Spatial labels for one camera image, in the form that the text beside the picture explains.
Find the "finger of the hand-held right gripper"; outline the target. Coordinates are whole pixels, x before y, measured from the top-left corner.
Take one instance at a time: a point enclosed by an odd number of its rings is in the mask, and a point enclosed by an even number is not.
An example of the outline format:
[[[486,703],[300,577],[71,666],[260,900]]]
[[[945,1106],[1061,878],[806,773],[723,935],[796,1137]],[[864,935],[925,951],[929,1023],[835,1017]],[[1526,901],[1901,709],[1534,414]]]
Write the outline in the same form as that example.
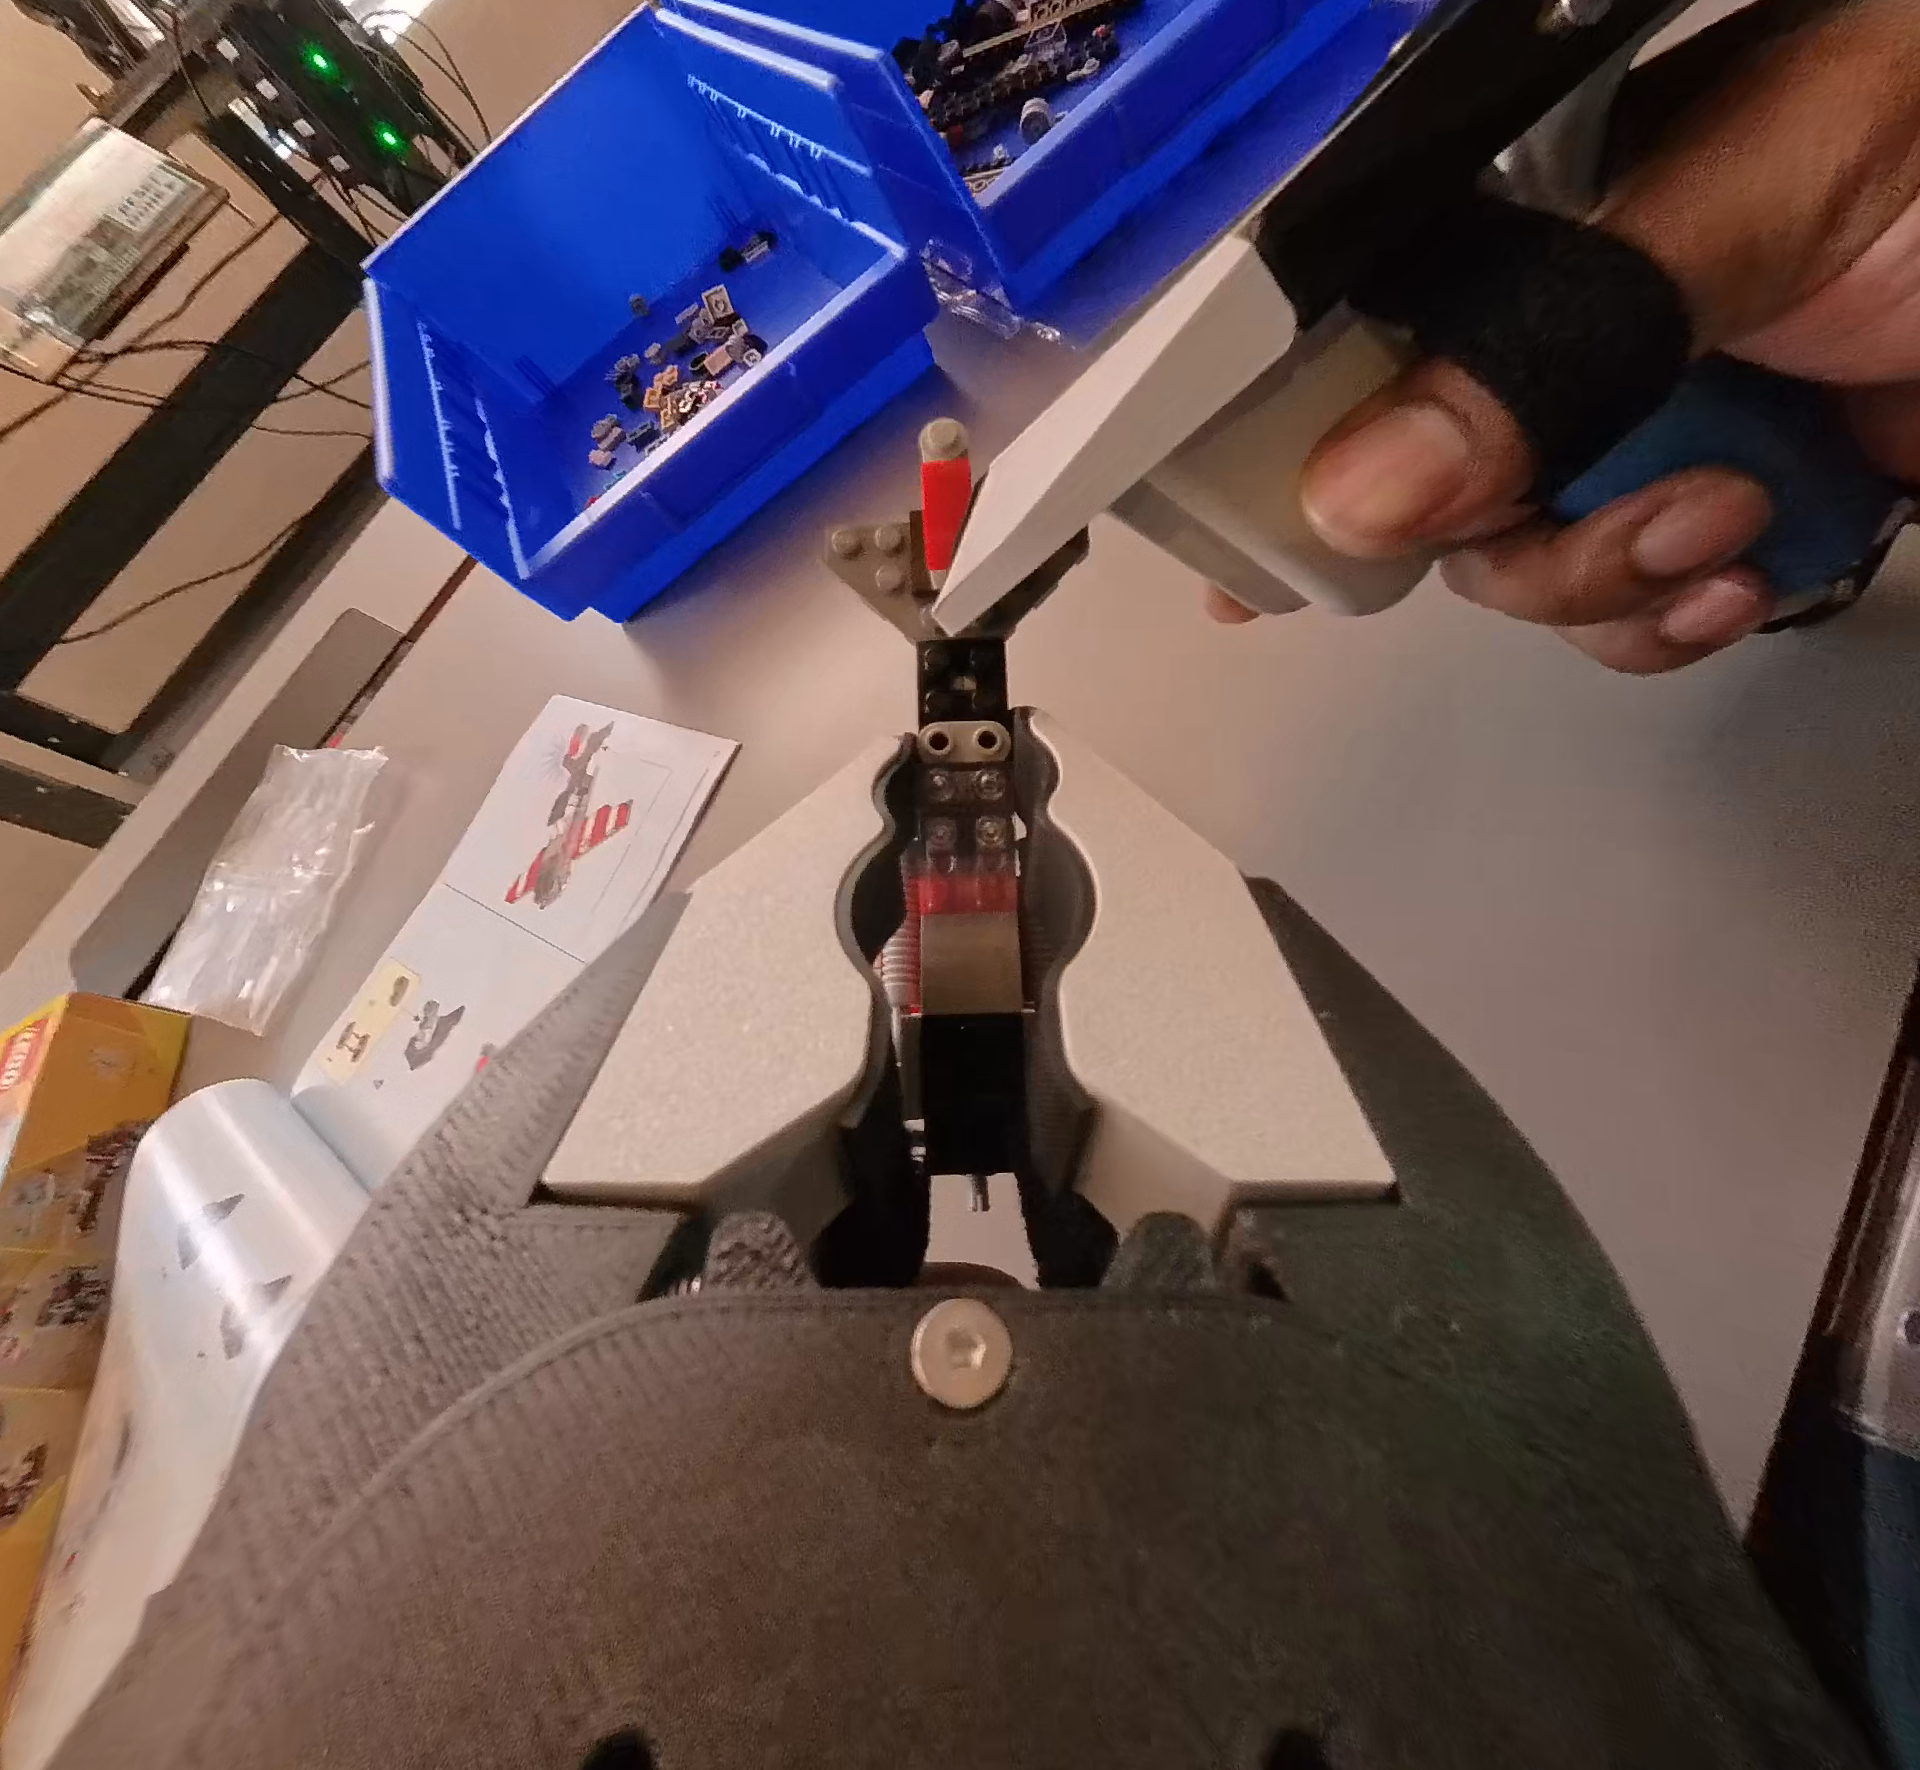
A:
[[[1242,232],[1217,240],[995,457],[936,624],[970,632],[1293,343],[1294,308],[1257,242]]]

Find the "toy brick model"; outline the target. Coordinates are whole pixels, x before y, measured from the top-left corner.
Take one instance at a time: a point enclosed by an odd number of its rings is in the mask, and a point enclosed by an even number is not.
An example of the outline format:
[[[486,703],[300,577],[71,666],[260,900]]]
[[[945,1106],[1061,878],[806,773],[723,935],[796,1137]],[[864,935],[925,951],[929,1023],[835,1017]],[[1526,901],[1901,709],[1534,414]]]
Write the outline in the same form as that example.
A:
[[[911,652],[915,718],[886,775],[899,923],[876,949],[907,1145],[928,1177],[961,1177],[972,1208],[1026,1145],[1034,1002],[1022,939],[1026,817],[1006,642],[948,637],[923,515],[832,529],[829,569]]]

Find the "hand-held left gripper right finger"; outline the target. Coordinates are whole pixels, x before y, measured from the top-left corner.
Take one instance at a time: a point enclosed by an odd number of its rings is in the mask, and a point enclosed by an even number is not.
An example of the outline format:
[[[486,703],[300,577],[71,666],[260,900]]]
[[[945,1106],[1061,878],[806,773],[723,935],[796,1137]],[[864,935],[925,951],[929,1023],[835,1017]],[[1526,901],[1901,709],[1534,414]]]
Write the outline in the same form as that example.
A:
[[[1045,709],[1045,832],[1091,892],[1055,998],[1091,1130],[1070,1184],[1118,1234],[1383,1202],[1393,1160],[1238,866]]]

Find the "clear plastic bag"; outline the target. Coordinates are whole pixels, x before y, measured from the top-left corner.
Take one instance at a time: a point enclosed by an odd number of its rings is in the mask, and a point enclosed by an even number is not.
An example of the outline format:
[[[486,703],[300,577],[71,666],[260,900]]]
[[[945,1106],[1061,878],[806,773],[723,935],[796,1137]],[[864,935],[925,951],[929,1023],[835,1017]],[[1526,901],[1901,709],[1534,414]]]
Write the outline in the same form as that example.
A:
[[[263,1039],[331,931],[388,770],[383,750],[278,746],[144,998]]]
[[[1022,313],[1006,288],[992,273],[972,269],[972,261],[958,249],[925,247],[920,264],[946,318],[969,325],[1000,343],[1066,344],[1057,325]]]

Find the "red grey brick piece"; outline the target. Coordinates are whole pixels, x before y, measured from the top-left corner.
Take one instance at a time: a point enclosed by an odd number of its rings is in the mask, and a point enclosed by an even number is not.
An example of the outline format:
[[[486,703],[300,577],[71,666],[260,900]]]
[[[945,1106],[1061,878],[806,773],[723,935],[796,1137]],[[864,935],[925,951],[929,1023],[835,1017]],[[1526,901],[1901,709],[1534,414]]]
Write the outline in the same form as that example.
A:
[[[966,427],[935,419],[920,439],[917,591],[932,597],[946,583],[972,511],[972,443]]]

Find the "pile of small dark bricks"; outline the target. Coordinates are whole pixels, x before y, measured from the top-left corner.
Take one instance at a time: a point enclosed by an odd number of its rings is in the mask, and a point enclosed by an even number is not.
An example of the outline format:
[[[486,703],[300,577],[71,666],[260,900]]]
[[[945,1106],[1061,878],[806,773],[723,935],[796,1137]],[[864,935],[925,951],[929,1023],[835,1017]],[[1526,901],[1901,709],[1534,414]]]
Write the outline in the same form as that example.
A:
[[[1187,0],[952,0],[892,47],[897,74],[972,198],[983,198],[1104,78],[1152,11]]]

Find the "black equipment rack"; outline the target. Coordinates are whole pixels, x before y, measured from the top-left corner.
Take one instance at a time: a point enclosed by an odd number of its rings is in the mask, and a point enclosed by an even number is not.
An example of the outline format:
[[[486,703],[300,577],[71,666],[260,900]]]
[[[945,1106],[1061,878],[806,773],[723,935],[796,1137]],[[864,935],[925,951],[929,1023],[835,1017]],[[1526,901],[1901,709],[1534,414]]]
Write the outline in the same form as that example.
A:
[[[317,369],[383,235],[477,158],[344,0],[5,0],[105,78],[50,165],[5,190],[5,470],[65,409],[131,425],[48,524],[5,546],[5,732],[108,773],[158,717],[106,728],[32,693],[60,652],[163,605],[309,569],[371,497],[367,373]],[[226,573],[96,608],[215,472],[262,439],[343,474]]]

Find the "instruction booklet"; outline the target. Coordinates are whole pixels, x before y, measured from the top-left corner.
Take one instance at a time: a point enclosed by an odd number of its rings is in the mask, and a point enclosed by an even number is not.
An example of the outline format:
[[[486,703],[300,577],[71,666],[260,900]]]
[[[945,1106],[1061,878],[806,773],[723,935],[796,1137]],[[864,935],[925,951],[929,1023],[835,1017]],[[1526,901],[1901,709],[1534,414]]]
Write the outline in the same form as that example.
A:
[[[179,1573],[373,1190],[647,910],[737,749],[549,700],[291,1089],[211,1085],[158,1119],[119,1218],[105,1356],[5,1767],[50,1764]]]

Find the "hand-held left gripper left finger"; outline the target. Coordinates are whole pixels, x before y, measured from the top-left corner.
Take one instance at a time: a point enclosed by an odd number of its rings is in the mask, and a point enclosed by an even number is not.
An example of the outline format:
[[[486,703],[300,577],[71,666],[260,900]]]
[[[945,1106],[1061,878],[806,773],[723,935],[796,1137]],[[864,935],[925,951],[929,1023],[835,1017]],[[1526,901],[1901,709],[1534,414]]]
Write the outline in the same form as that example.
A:
[[[683,1214],[841,1214],[882,1066],[853,883],[893,830],[899,734],[707,870],[647,970],[543,1188]]]

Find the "pile of small pale bricks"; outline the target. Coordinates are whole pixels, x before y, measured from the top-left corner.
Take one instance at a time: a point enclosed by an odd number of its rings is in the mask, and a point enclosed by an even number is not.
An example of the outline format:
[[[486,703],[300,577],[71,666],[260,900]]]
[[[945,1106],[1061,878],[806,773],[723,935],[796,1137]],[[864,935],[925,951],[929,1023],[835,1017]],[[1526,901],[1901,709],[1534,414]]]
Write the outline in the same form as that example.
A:
[[[676,308],[674,325],[642,351],[611,364],[606,384],[619,414],[603,414],[592,427],[592,470],[611,472],[619,463],[647,459],[766,360],[771,340],[745,316],[728,280],[766,264],[779,247],[771,228],[723,247],[714,269],[702,273]]]

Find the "person's right hand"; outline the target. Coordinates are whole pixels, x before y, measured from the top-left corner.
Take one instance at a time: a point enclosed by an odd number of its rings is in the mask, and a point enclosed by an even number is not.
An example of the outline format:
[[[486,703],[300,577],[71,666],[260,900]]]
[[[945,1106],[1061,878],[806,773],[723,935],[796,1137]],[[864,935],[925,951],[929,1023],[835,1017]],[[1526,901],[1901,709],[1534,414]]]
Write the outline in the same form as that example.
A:
[[[1697,351],[1837,389],[1867,462],[1917,487],[1919,0],[1760,0],[1661,65],[1713,38],[1735,57],[1595,219],[1676,280]],[[1621,676],[1686,669],[1771,617],[1741,561],[1762,484],[1693,470],[1556,529],[1534,475],[1499,400],[1422,362],[1314,449],[1303,505],[1333,551],[1429,552],[1465,602]]]

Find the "yellow toy box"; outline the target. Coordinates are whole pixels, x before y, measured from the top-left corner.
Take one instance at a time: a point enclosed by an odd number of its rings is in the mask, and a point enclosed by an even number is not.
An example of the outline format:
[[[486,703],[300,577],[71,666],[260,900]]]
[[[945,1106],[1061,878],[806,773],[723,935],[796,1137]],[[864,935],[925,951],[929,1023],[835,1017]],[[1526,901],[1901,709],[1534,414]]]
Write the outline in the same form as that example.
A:
[[[3,1043],[3,1686],[22,1653],[103,1356],[126,1171],[190,1023],[67,993]]]

